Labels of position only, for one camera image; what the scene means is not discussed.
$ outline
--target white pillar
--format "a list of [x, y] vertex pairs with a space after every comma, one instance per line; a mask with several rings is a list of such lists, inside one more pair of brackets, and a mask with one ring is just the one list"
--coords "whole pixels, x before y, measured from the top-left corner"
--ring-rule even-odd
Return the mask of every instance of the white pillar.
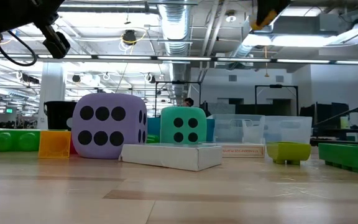
[[65, 100], [66, 79], [67, 74], [64, 72], [62, 63], [44, 62], [38, 110], [38, 129], [48, 129], [48, 118], [44, 113], [44, 103]]

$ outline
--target black trash can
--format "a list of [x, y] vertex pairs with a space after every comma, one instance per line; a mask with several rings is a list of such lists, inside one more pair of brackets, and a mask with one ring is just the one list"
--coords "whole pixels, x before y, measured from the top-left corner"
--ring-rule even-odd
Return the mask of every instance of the black trash can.
[[71, 118], [77, 102], [49, 101], [44, 103], [48, 116], [48, 129], [71, 131]]

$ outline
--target white cardboard box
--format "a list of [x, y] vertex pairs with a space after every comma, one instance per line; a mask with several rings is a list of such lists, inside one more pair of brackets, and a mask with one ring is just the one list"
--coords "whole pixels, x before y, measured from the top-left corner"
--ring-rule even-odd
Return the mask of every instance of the white cardboard box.
[[203, 143], [206, 146], [222, 146], [223, 157], [264, 158], [265, 145], [251, 143]]
[[222, 163], [222, 147], [174, 144], [125, 144], [120, 160], [152, 166], [200, 171]]

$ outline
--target person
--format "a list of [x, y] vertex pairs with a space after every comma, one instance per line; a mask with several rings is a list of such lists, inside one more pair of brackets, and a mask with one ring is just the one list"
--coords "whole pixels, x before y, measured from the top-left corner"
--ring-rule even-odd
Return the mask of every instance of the person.
[[183, 102], [183, 106], [189, 106], [189, 107], [191, 107], [191, 106], [193, 106], [193, 105], [194, 105], [194, 100], [191, 99], [191, 98], [186, 98], [186, 99], [184, 100], [184, 102]]

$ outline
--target clear storage container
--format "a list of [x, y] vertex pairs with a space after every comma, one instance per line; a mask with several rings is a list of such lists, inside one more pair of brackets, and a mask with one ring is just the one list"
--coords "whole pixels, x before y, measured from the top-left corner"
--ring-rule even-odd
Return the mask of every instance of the clear storage container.
[[301, 116], [266, 116], [266, 142], [310, 143], [311, 118]]
[[214, 114], [208, 119], [215, 119], [214, 142], [262, 142], [263, 115]]

